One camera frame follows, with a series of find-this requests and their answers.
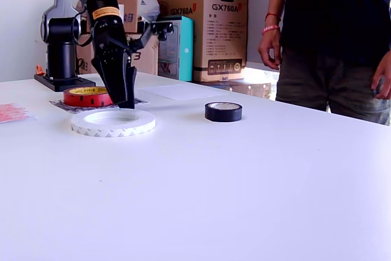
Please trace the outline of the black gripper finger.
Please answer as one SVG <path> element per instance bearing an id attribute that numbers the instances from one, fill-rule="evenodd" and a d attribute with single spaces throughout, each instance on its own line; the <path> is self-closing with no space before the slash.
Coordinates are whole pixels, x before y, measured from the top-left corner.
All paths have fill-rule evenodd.
<path id="1" fill-rule="evenodd" d="M 123 55 L 103 59 L 95 56 L 92 65 L 102 79 L 114 104 L 127 101 L 127 89 L 123 64 Z"/>
<path id="2" fill-rule="evenodd" d="M 125 68 L 124 68 L 124 78 L 125 78 L 125 85 L 126 85 L 126 100 L 120 104 L 118 104 L 119 108 L 125 108 L 125 109 L 134 109 L 135 108 L 135 102 L 134 102 L 134 84 L 136 80 L 137 75 L 137 69 L 136 67 L 132 66 L 131 64 L 132 59 L 131 56 L 128 56 L 126 58 Z"/>

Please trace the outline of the person's right hand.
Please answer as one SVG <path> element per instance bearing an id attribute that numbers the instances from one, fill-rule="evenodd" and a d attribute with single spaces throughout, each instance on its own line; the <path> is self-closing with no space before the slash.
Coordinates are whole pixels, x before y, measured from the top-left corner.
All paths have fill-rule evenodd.
<path id="1" fill-rule="evenodd" d="M 277 71 L 279 71 L 282 62 L 279 39 L 280 31 L 268 31 L 262 35 L 258 46 L 258 52 L 263 65 Z"/>

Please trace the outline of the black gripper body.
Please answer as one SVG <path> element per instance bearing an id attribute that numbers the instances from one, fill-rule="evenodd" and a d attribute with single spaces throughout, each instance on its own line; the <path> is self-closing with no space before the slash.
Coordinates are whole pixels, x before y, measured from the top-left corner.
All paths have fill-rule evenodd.
<path id="1" fill-rule="evenodd" d="M 92 61 L 122 61 L 124 53 L 136 52 L 128 43 L 120 15 L 90 15 L 90 31 Z"/>

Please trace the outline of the person's left hand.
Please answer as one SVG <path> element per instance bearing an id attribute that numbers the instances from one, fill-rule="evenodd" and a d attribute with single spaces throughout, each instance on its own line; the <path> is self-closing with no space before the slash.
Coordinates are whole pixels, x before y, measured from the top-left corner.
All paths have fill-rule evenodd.
<path id="1" fill-rule="evenodd" d="M 390 99 L 390 84 L 391 84 L 391 75 L 390 75 L 390 61 L 391 61 L 391 52 L 389 51 L 381 59 L 374 77 L 371 83 L 371 89 L 376 91 L 380 86 L 380 90 L 376 93 L 375 97 L 377 99 L 389 100 Z"/>

